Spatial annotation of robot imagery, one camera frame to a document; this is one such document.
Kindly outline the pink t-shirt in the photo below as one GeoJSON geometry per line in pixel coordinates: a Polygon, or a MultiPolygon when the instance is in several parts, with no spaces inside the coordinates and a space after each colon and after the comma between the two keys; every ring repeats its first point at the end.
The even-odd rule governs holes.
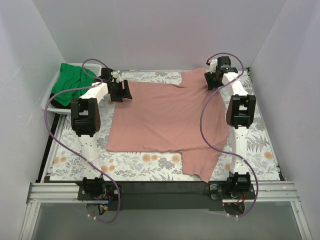
{"type": "Polygon", "coordinates": [[[182,72],[179,85],[130,82],[132,99],[116,104],[106,149],[180,153],[183,173],[208,182],[230,128],[224,100],[208,90],[204,74],[182,72]]]}

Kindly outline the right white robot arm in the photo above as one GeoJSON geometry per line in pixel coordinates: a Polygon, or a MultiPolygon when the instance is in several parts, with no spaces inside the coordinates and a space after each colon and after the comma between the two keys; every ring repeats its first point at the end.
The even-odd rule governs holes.
{"type": "Polygon", "coordinates": [[[226,123],[230,127],[232,139],[231,166],[229,177],[222,192],[232,199],[244,197],[250,191],[251,175],[247,160],[247,142],[249,128],[254,121],[256,97],[249,94],[243,87],[240,73],[232,67],[230,57],[208,58],[206,65],[209,71],[204,74],[209,90],[227,89],[230,100],[226,111],[226,123]]]}

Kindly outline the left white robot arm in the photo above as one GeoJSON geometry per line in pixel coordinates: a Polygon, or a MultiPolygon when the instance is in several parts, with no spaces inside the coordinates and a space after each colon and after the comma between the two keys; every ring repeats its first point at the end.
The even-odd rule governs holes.
{"type": "Polygon", "coordinates": [[[132,99],[129,83],[122,79],[119,70],[102,68],[101,76],[92,83],[92,87],[70,103],[71,127],[78,137],[85,158],[81,186],[83,192],[95,200],[101,200],[107,194],[103,174],[97,170],[100,168],[97,147],[97,134],[101,128],[99,103],[106,95],[110,95],[113,102],[132,99]]]}

